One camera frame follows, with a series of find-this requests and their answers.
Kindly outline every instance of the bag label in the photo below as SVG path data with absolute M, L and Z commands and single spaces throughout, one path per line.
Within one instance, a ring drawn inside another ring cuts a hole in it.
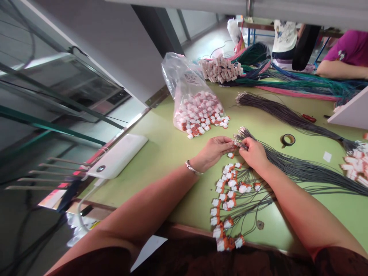
M 186 79 L 187 83 L 197 84 L 197 85 L 201 84 L 201 79 L 197 75 L 184 74 L 184 76 L 185 76 L 185 79 Z

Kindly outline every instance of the charging cable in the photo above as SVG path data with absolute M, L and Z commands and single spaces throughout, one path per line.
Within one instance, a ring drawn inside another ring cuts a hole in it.
M 92 188 L 92 190 L 90 190 L 88 192 L 88 194 L 86 194 L 81 200 L 80 202 L 78 203 L 78 206 L 77 206 L 77 217 L 78 217 L 78 220 L 79 220 L 79 224 L 81 226 L 81 228 L 86 232 L 88 233 L 90 230 L 84 225 L 84 222 L 83 222 L 83 218 L 82 218 L 82 215 L 81 215 L 81 207 L 82 207 L 82 204 L 83 202 L 89 198 L 96 190 L 98 187 L 102 186 L 103 184 L 105 184 L 105 182 L 107 181 L 108 179 L 104 179 L 104 178 L 98 178 L 98 180 L 96 181 L 96 183 L 94 184 L 94 187 Z

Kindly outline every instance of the hand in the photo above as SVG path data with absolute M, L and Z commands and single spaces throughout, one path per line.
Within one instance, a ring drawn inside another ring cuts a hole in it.
M 246 145 L 248 150 L 240 148 L 239 153 L 250 167 L 258 171 L 268 167 L 271 164 L 271 162 L 267 159 L 265 148 L 260 142 L 248 137 L 245 138 L 241 143 Z
M 226 136 L 213 137 L 207 142 L 197 156 L 189 161 L 189 163 L 193 169 L 200 173 L 204 173 L 216 164 L 221 156 L 234 150 L 234 142 L 231 138 Z

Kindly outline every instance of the silver bracelet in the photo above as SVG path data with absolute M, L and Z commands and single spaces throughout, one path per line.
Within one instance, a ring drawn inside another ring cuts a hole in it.
M 187 168 L 194 172 L 196 175 L 201 176 L 203 174 L 202 172 L 198 172 L 193 169 L 192 165 L 189 163 L 189 160 L 185 161 L 185 165 L 187 165 Z

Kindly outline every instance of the white shirt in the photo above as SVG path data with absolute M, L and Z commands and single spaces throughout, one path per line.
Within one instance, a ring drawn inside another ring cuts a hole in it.
M 292 50 L 298 40 L 296 23 L 290 21 L 275 20 L 275 41 L 272 51 L 283 53 Z

